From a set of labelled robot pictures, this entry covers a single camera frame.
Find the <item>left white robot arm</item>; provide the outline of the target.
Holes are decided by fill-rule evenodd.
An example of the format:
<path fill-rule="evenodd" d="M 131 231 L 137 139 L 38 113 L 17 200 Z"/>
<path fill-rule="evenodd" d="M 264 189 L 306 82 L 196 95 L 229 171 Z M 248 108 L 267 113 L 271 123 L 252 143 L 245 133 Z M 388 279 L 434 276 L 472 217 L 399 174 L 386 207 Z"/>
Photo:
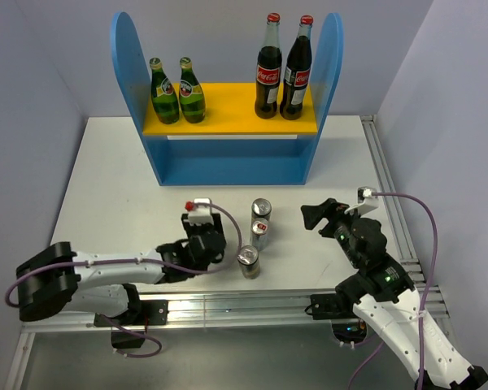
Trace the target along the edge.
<path fill-rule="evenodd" d="M 181 216 L 184 239 L 136 254 L 90 254 L 67 241 L 44 249 L 16 269 L 19 317 L 48 319 L 62 311 L 103 314 L 133 324 L 142 314 L 137 284 L 174 284 L 208 274 L 222 262 L 226 240 L 212 209 Z"/>

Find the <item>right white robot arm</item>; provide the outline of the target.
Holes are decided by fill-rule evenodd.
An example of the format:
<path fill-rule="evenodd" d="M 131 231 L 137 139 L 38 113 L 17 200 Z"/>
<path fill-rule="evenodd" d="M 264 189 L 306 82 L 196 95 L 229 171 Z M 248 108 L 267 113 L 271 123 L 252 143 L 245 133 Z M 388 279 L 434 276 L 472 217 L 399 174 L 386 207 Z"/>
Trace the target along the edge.
<path fill-rule="evenodd" d="M 399 358 L 417 389 L 479 389 L 488 374 L 451 344 L 421 307 L 419 292 L 403 266 L 387 252 L 381 223 L 366 217 L 375 202 L 348 206 L 333 198 L 302 206 L 304 227 L 327 224 L 319 233 L 334 239 L 356 272 L 330 294 L 313 294 L 315 320 L 354 316 L 366 322 Z"/>

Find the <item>green glass bottle front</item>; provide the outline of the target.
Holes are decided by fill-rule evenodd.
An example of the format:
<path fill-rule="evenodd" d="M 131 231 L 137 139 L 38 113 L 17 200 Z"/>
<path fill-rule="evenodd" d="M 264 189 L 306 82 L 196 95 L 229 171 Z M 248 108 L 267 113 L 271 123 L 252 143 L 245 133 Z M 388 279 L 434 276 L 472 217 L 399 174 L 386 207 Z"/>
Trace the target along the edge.
<path fill-rule="evenodd" d="M 190 58 L 182 57 L 180 67 L 179 103 L 182 114 L 187 122 L 200 123 L 206 114 L 206 101 L 202 86 L 194 74 Z"/>

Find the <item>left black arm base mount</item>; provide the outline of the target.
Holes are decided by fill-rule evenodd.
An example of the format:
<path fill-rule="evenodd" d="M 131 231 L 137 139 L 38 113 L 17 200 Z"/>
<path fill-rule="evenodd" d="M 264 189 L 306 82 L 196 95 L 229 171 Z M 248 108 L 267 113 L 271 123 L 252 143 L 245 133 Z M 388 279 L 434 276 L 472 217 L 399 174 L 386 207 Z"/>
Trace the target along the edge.
<path fill-rule="evenodd" d="M 109 327 L 111 329 L 111 345 L 115 349 L 129 351 L 130 349 L 140 349 L 144 344 L 142 335 L 148 333 L 150 326 L 163 326 L 167 323 L 168 301 L 141 301 L 136 305 L 135 310 L 128 310 L 116 317 L 109 318 L 103 314 L 94 316 L 95 327 Z M 138 331 L 138 336 L 129 335 L 126 331 L 121 331 L 113 327 L 115 323 L 123 328 L 140 326 L 142 331 Z"/>

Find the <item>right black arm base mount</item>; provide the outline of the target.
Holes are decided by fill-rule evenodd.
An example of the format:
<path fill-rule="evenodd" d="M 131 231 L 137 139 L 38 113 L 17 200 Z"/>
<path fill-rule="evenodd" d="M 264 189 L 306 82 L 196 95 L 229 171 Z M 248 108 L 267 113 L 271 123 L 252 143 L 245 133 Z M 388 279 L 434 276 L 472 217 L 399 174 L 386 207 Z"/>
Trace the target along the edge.
<path fill-rule="evenodd" d="M 340 294 L 312 294 L 304 313 L 315 321 L 330 321 L 334 338 L 344 345 L 360 345 L 368 338 L 366 322 L 352 312 L 349 302 Z"/>

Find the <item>green glass bottle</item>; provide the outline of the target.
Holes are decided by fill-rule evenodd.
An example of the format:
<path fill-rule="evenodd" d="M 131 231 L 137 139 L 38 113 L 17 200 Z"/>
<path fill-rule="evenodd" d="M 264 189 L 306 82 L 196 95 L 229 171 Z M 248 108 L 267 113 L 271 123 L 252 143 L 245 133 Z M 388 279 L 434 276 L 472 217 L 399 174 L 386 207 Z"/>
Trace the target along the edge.
<path fill-rule="evenodd" d="M 151 70 L 151 101 L 158 119 L 163 124 L 174 124 L 180 118 L 179 102 L 171 81 L 163 71 L 159 58 L 149 61 Z"/>
<path fill-rule="evenodd" d="M 194 74 L 190 58 L 182 57 L 180 67 L 179 103 L 182 114 L 187 122 L 200 123 L 206 114 L 206 101 L 202 86 Z"/>

